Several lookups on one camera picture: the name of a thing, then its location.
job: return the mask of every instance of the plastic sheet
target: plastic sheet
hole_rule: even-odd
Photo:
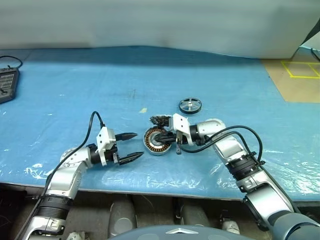
[[[0,105],[0,181],[44,185],[61,154],[85,137],[92,111],[116,133],[119,155],[143,151],[150,116],[178,113],[180,100],[202,101],[191,123],[219,118],[246,125],[263,141],[265,167],[296,201],[320,197],[320,108],[285,102],[259,60],[152,47],[6,50],[24,60],[16,99]],[[88,143],[99,132],[95,121]],[[255,138],[240,131],[252,150]],[[240,199],[213,149],[95,166],[83,189]]]

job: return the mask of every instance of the black cable wire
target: black cable wire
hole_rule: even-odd
[[[248,126],[243,126],[243,125],[235,125],[235,126],[228,126],[224,129],[222,129],[221,131],[218,131],[216,132],[215,134],[213,134],[211,137],[209,137],[205,142],[209,142],[210,140],[212,140],[214,137],[218,136],[219,134],[225,132],[225,131],[228,131],[230,129],[246,129],[246,130],[249,130],[251,133],[253,133],[253,135],[256,137],[258,143],[259,143],[259,153],[258,153],[258,157],[257,157],[257,160],[258,162],[260,162],[261,160],[261,157],[262,157],[262,152],[263,152],[263,144],[262,144],[262,141],[261,141],[261,138],[259,137],[259,135],[250,127]]]
[[[206,144],[205,146],[200,147],[200,148],[195,149],[195,150],[186,149],[186,148],[182,147],[181,145],[179,145],[179,147],[181,148],[182,151],[184,151],[184,152],[186,152],[186,153],[190,153],[190,154],[199,153],[199,152],[201,152],[201,151],[209,148],[210,146],[216,144],[216,143],[219,142],[220,140],[222,140],[222,139],[224,139],[224,138],[226,138],[226,137],[228,137],[228,136],[230,136],[230,135],[233,135],[233,134],[236,134],[236,135],[238,135],[238,136],[241,138],[241,141],[243,142],[243,145],[244,145],[246,151],[247,151],[248,153],[251,153],[251,151],[250,151],[250,149],[249,149],[249,147],[248,147],[248,144],[247,144],[247,142],[245,141],[244,137],[243,137],[239,132],[237,132],[237,131],[227,132],[227,133],[225,133],[224,135],[222,135],[222,136],[216,138],[215,140],[211,141],[210,143]]]
[[[11,58],[11,59],[18,60],[20,62],[20,64],[19,64],[19,66],[16,66],[17,69],[20,68],[23,65],[23,62],[19,58],[15,57],[15,56],[9,56],[9,55],[0,56],[0,59],[2,59],[2,58]]]
[[[286,191],[285,191],[285,190],[280,186],[280,184],[272,177],[272,175],[265,169],[265,167],[263,167],[263,166],[260,164],[260,162],[261,162],[260,159],[261,159],[262,149],[263,149],[263,147],[262,147],[262,141],[261,141],[259,135],[258,135],[253,129],[251,129],[251,128],[247,127],[247,126],[241,126],[241,125],[230,126],[230,127],[227,127],[227,128],[225,128],[225,129],[223,129],[223,130],[215,133],[213,136],[209,137],[209,138],[206,140],[206,142],[210,141],[212,138],[214,138],[215,136],[221,134],[222,132],[226,131],[227,129],[235,129],[235,128],[244,128],[244,129],[247,129],[247,130],[249,130],[250,132],[252,132],[252,133],[256,136],[256,138],[257,138],[257,140],[258,140],[258,142],[259,142],[259,146],[260,146],[260,147],[259,147],[259,155],[260,155],[260,157],[258,157],[257,160],[256,160],[255,158],[253,158],[253,159],[254,159],[254,160],[256,161],[256,163],[260,166],[260,168],[265,172],[265,174],[274,182],[274,184],[275,184],[275,185],[277,186],[277,188],[283,193],[283,195],[288,199],[288,201],[290,202],[293,210],[294,210],[296,213],[299,213],[299,214],[300,214],[301,212],[300,212],[300,210],[298,209],[297,205],[291,200],[291,198],[288,196],[288,194],[286,193]],[[230,136],[230,135],[233,135],[233,134],[237,134],[237,135],[241,138],[241,141],[243,142],[243,145],[244,145],[245,149],[247,150],[248,153],[251,153],[251,151],[250,151],[250,149],[249,149],[249,147],[248,147],[248,145],[247,145],[244,137],[243,137],[239,132],[237,132],[237,131],[228,132],[228,133],[226,133],[226,134],[224,134],[224,135],[216,138],[215,140],[213,140],[213,141],[210,142],[209,144],[207,144],[207,145],[205,145],[205,146],[203,146],[203,147],[201,147],[201,148],[199,148],[199,149],[196,149],[196,150],[185,149],[185,148],[183,148],[183,147],[181,147],[181,146],[180,146],[180,148],[181,148],[181,150],[183,150],[184,152],[187,152],[187,153],[198,153],[198,152],[201,152],[201,151],[209,148],[210,146],[214,145],[214,144],[217,143],[218,141],[220,141],[220,140],[222,140],[222,139],[224,139],[224,138],[226,138],[226,137],[228,137],[228,136]]]
[[[311,54],[320,62],[320,57],[315,53],[314,49],[310,48],[310,51],[311,51]]]
[[[50,173],[50,175],[47,177],[46,179],[46,182],[45,182],[45,186],[43,188],[43,191],[38,199],[38,201],[36,202],[35,206],[33,207],[32,211],[30,212],[29,216],[27,217],[27,219],[25,220],[22,228],[20,229],[20,231],[18,232],[18,234],[16,235],[15,239],[14,240],[18,240],[21,236],[21,234],[23,233],[23,231],[25,230],[27,224],[29,223],[29,221],[31,220],[31,218],[33,217],[36,209],[38,208],[40,202],[42,201],[44,195],[46,194],[47,190],[48,190],[48,187],[49,187],[49,184],[52,180],[52,177],[53,175],[55,174],[55,172],[58,170],[58,168],[60,168],[60,166],[62,164],[64,164],[64,162],[70,157],[72,156],[76,151],[78,151],[80,148],[82,148],[86,142],[88,141],[88,138],[90,136],[90,132],[91,132],[91,128],[92,128],[92,123],[93,123],[93,119],[94,119],[94,116],[97,115],[99,121],[100,121],[100,127],[104,127],[105,124],[104,122],[102,121],[102,118],[100,117],[100,114],[97,112],[97,111],[94,111],[92,114],[91,114],[91,117],[90,117],[90,121],[89,121],[89,126],[88,126],[88,131],[86,133],[86,136],[83,140],[83,142],[76,148],[74,149],[72,152],[70,152],[66,157],[64,157],[64,159],[62,159],[61,162],[59,162],[59,164],[54,168],[54,170],[52,171],[52,173]]]

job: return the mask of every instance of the cardboard surface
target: cardboard surface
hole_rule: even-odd
[[[320,62],[310,50],[300,48],[291,59],[262,62],[285,101],[320,103]]]

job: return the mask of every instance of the yellow tape marking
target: yellow tape marking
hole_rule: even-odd
[[[287,73],[289,74],[290,78],[295,78],[295,79],[320,79],[320,73],[313,67],[313,65],[320,65],[320,63],[317,63],[317,62],[306,62],[306,61],[281,61],[281,64],[283,65],[283,67],[287,71]],[[308,65],[309,68],[311,68],[312,71],[317,76],[296,76],[296,75],[293,75],[286,64],[304,64],[304,65]]]

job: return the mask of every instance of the white wall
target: white wall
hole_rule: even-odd
[[[0,49],[159,46],[289,58],[320,0],[0,1]]]

